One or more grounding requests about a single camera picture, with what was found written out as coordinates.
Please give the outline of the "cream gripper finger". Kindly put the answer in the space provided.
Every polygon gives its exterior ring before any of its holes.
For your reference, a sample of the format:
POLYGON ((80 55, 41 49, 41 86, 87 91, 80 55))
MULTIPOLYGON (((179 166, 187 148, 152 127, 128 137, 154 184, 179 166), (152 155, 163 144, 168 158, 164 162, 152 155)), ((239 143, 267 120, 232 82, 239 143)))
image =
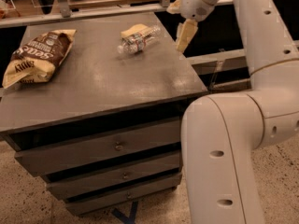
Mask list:
POLYGON ((175 2, 171 3, 166 11, 170 14, 179 14, 180 13, 180 3, 181 0, 176 0, 175 2))
POLYGON ((177 39, 176 39, 176 49, 177 51, 183 53, 185 49, 189 46, 190 42, 193 39, 193 36, 182 36, 180 35, 180 26, 182 23, 178 25, 177 29, 177 39))

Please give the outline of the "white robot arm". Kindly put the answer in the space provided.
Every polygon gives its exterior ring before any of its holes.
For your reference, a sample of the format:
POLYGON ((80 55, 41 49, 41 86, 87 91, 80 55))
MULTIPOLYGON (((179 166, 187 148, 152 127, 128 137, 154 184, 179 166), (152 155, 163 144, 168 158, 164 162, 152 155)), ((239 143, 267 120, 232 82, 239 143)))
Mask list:
MULTIPOLYGON (((180 0, 178 11, 203 21, 218 1, 180 0)), ((184 113, 192 224, 264 224, 251 153, 298 132, 299 51, 273 0, 233 2, 251 88, 203 96, 184 113)))

